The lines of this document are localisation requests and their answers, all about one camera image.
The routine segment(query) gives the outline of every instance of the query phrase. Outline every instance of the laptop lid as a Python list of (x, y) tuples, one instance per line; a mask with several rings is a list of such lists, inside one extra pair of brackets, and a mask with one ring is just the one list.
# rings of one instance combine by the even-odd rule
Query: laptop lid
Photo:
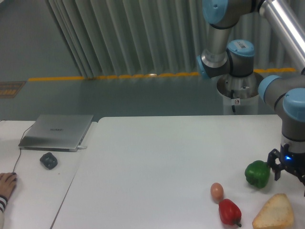
[(76, 152), (93, 115), (42, 114), (21, 140), (20, 149)]

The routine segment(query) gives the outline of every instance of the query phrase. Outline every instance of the human hand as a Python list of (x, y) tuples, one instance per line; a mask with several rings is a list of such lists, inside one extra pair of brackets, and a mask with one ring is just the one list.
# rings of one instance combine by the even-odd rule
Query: human hand
[(0, 196), (9, 200), (17, 183), (16, 173), (0, 173)]

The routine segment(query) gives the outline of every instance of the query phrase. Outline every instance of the black cable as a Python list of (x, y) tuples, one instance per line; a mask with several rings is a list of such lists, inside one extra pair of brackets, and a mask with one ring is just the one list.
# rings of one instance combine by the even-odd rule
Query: black cable
[[(231, 90), (231, 100), (234, 99), (234, 90)], [(236, 110), (235, 110), (235, 105), (232, 105), (232, 111), (233, 111), (233, 114), (235, 115), (236, 114)]]
[[(31, 127), (32, 127), (33, 125), (31, 125), (28, 129), (26, 129), (24, 132), (23, 132), (23, 135), (22, 135), (22, 137), (21, 137), (21, 139), (20, 139), (20, 142), (19, 143), (21, 143), (21, 141), (22, 141), (22, 139), (23, 139), (23, 136), (24, 136), (24, 134), (25, 134), (25, 132), (27, 132)], [(18, 159), (17, 159), (17, 161), (16, 161), (16, 163), (15, 163), (15, 166), (14, 166), (14, 169), (13, 169), (13, 172), (15, 172), (15, 168), (16, 168), (16, 165), (17, 165), (17, 162), (19, 161), (19, 158), (20, 158), (20, 156), (21, 156), (21, 149), (20, 149), (20, 153), (19, 153), (19, 157), (18, 157)]]

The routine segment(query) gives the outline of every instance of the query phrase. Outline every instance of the brown egg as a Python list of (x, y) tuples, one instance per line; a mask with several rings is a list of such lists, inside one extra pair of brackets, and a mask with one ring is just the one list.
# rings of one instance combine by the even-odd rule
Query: brown egg
[(214, 183), (211, 186), (211, 195), (215, 201), (220, 201), (224, 198), (224, 188), (219, 183)]

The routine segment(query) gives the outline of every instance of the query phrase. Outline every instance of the blue joint cap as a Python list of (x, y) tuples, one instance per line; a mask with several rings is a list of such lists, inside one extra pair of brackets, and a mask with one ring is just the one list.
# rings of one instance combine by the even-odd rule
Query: blue joint cap
[(198, 66), (198, 70), (199, 70), (199, 73), (200, 75), (202, 76), (203, 79), (209, 79), (209, 76), (207, 75), (207, 73), (205, 72), (205, 69), (204, 69), (204, 66), (202, 64), (202, 61), (201, 61), (201, 55), (197, 56), (197, 66)]
[(243, 57), (254, 57), (255, 50), (251, 42), (246, 40), (231, 41), (227, 48), (236, 55)]
[(220, 22), (227, 11), (229, 0), (202, 0), (203, 16), (209, 24)]
[(287, 92), (283, 108), (289, 117), (305, 123), (305, 88), (295, 88)]
[(269, 86), (269, 84), (271, 84), (271, 82), (277, 78), (280, 78), (278, 75), (270, 75), (266, 78), (264, 78), (261, 83), (258, 86), (258, 93), (259, 96), (261, 97), (261, 99), (265, 102), (264, 99), (264, 95), (265, 95), (265, 91), (267, 90), (267, 87)]

